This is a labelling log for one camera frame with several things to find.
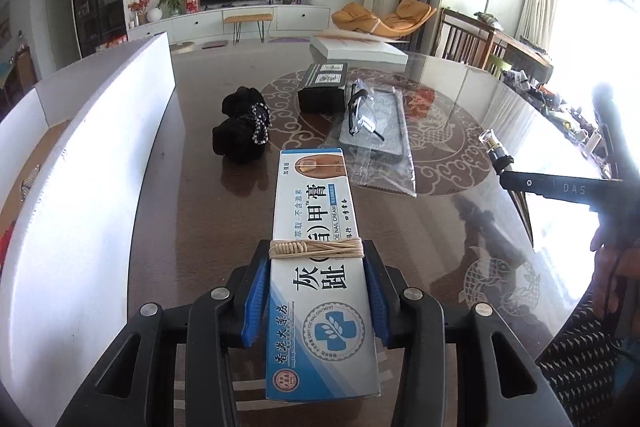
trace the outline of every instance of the door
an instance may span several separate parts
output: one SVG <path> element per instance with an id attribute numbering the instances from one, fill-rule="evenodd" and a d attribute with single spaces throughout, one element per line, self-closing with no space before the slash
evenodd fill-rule
<path id="1" fill-rule="evenodd" d="M 71 12 L 71 0 L 45 0 L 45 2 L 53 59 L 56 63 L 56 69 L 61 70 L 80 59 Z"/>

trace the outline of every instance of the blue gripper pad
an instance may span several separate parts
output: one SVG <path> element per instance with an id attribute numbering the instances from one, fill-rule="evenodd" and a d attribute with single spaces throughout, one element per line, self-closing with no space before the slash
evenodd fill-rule
<path id="1" fill-rule="evenodd" d="M 369 293 L 369 307 L 371 308 L 371 321 L 373 322 L 373 330 L 377 338 L 382 341 L 383 346 L 388 346 L 391 340 L 391 331 L 389 329 L 389 307 L 386 303 L 382 288 L 378 282 L 378 277 L 373 271 L 371 265 L 365 257 L 363 260 L 364 275 L 367 279 L 367 292 Z"/>
<path id="2" fill-rule="evenodd" d="M 251 347 L 260 333 L 260 321 L 269 293 L 269 260 L 264 258 L 255 272 L 254 282 L 244 303 L 242 344 Z"/>

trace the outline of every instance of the blue cross logo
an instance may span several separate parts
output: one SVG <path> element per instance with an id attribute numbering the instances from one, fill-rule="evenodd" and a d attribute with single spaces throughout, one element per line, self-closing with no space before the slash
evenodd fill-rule
<path id="1" fill-rule="evenodd" d="M 317 323 L 314 328 L 316 340 L 326 341 L 329 351 L 343 351 L 347 343 L 343 339 L 353 339 L 358 333 L 354 321 L 345 321 L 342 312 L 328 312 L 324 314 L 327 323 Z"/>

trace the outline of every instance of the silver bolt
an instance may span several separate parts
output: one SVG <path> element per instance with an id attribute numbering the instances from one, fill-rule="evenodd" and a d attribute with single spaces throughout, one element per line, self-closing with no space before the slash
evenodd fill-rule
<path id="1" fill-rule="evenodd" d="M 482 315 L 482 317 L 488 317 L 494 312 L 494 309 L 489 304 L 481 302 L 476 304 L 476 313 Z"/>
<path id="2" fill-rule="evenodd" d="M 145 317 L 150 317 L 156 313 L 158 313 L 158 306 L 153 304 L 153 302 L 149 302 L 140 308 L 140 315 L 144 315 Z"/>
<path id="3" fill-rule="evenodd" d="M 224 286 L 220 286 L 219 288 L 214 288 L 211 291 L 211 298 L 215 299 L 216 301 L 223 301 L 229 295 L 231 295 L 231 292 L 228 290 L 228 288 L 225 288 Z"/>
<path id="4" fill-rule="evenodd" d="M 412 288 L 411 286 L 409 286 L 409 288 L 404 289 L 402 295 L 404 295 L 410 301 L 419 301 L 420 299 L 422 299 L 422 296 L 424 294 L 422 293 L 422 290 L 420 290 L 420 288 Z"/>

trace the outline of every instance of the plastic bag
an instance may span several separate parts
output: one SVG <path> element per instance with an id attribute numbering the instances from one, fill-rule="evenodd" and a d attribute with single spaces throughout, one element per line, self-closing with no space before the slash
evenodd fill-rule
<path id="1" fill-rule="evenodd" d="M 402 93 L 361 79 L 347 90 L 350 104 L 342 117 L 334 118 L 325 146 L 342 149 L 351 183 L 415 197 Z"/>

